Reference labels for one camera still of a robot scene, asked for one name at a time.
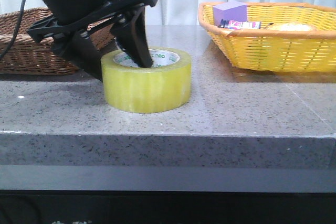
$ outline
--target purple sponge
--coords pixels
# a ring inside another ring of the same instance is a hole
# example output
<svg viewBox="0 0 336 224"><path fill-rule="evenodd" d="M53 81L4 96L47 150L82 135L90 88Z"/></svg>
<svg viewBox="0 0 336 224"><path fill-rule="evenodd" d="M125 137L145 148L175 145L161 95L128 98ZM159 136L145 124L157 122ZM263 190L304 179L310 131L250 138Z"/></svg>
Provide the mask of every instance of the purple sponge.
<svg viewBox="0 0 336 224"><path fill-rule="evenodd" d="M247 21L247 5L245 3L230 1L213 6L214 23L218 26L221 20Z"/></svg>

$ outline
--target table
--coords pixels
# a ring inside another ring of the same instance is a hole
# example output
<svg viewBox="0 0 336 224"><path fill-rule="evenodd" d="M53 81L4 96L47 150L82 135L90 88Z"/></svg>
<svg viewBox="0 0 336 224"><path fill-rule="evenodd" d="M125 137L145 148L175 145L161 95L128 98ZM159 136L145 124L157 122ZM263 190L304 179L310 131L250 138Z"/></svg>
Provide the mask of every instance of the table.
<svg viewBox="0 0 336 224"><path fill-rule="evenodd" d="M190 101L135 114L102 83L0 76L0 188L336 192L336 74L232 67L200 26L148 26L192 56Z"/></svg>

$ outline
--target tape roll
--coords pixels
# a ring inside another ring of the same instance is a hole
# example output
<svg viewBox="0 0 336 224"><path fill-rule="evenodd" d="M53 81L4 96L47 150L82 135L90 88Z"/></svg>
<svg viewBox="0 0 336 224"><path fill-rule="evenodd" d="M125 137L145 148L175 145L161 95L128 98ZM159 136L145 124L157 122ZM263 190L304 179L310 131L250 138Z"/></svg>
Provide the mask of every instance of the tape roll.
<svg viewBox="0 0 336 224"><path fill-rule="evenodd" d="M191 58L173 48L150 49L152 68L139 68L121 50L101 59L105 100L134 113L171 110L186 103L191 89Z"/></svg>

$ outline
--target granite countertop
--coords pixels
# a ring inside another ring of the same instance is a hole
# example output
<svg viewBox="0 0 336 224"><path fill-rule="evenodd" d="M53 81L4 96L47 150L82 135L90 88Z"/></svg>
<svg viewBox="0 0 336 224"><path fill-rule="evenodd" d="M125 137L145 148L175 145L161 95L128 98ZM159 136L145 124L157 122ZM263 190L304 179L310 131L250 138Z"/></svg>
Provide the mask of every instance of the granite countertop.
<svg viewBox="0 0 336 224"><path fill-rule="evenodd" d="M81 71L3 74L0 165L336 170L336 73L234 68L200 26L147 34L192 56L187 104L135 114L108 105Z"/></svg>

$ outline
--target yellow tape roll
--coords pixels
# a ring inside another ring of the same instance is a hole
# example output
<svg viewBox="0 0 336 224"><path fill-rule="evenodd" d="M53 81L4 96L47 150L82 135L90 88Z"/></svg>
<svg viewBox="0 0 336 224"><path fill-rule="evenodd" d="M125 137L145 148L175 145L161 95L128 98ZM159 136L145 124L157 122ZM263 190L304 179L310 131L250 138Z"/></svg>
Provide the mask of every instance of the yellow tape roll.
<svg viewBox="0 0 336 224"><path fill-rule="evenodd" d="M101 59L106 101L135 113L171 110L186 103L191 89L191 58L173 48L151 48L152 68L139 68L121 50Z"/></svg>

